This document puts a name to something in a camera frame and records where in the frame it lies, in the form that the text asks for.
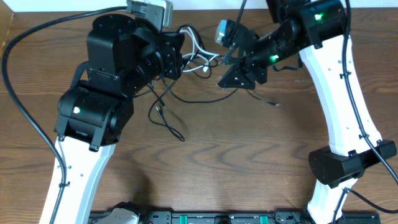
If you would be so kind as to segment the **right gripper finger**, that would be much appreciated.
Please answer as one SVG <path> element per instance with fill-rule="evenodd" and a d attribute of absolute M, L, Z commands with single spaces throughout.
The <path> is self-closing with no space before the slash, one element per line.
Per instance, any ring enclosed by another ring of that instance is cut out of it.
<path fill-rule="evenodd" d="M 229 48 L 228 52 L 225 55 L 222 56 L 221 63 L 223 65 L 233 65 L 233 64 L 235 64 L 238 61 L 238 59 L 236 57 L 233 57 L 233 54 L 237 50 L 238 50 L 238 46 L 236 44 L 233 44 Z"/>
<path fill-rule="evenodd" d="M 239 68 L 230 67 L 218 82 L 221 88 L 255 89 L 254 80 L 248 78 Z"/>

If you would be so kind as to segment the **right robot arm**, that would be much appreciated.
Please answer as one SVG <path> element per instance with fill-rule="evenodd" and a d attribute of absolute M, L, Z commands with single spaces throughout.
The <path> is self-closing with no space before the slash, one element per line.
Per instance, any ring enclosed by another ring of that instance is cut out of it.
<path fill-rule="evenodd" d="M 229 53 L 221 88 L 253 90 L 267 81 L 269 67 L 300 57 L 315 85 L 328 128 L 329 143 L 308 161 L 316 178 L 302 223 L 368 223 L 368 215 L 347 217 L 343 204 L 365 170 L 396 156 L 393 141 L 374 125 L 359 85 L 352 54 L 349 2 L 269 1 L 278 29 L 259 37 L 239 20 L 222 20 L 215 40 Z"/>

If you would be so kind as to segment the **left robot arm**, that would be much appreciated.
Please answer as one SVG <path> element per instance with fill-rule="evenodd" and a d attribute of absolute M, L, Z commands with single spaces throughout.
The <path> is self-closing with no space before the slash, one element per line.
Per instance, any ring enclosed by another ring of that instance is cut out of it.
<path fill-rule="evenodd" d="M 134 112 L 135 95 L 157 77 L 176 80 L 185 36 L 163 32 L 144 19 L 107 14 L 87 37 L 88 78 L 74 75 L 58 102 L 55 125 L 60 160 L 41 223 L 86 223 L 104 168 Z"/>

